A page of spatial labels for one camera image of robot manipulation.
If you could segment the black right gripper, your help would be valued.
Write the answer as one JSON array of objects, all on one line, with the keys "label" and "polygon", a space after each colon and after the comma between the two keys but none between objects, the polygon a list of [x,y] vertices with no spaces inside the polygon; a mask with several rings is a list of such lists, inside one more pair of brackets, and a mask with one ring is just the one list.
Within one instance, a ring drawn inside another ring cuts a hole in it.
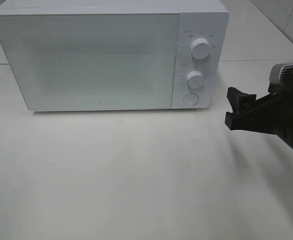
[{"label": "black right gripper", "polygon": [[293,94],[263,97],[263,103],[253,109],[252,115],[242,113],[255,103],[256,94],[241,92],[235,87],[227,90],[232,112],[226,112],[225,125],[230,130],[249,130],[277,135],[282,140],[293,140]]}]

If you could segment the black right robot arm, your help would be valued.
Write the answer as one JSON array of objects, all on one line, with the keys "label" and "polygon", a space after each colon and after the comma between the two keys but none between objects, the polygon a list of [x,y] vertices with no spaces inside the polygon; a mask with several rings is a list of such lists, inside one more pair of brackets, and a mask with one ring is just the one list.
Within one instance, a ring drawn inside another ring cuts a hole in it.
[{"label": "black right robot arm", "polygon": [[257,99],[229,87],[227,99],[232,112],[225,114],[225,124],[231,131],[276,135],[293,149],[293,94],[270,93]]}]

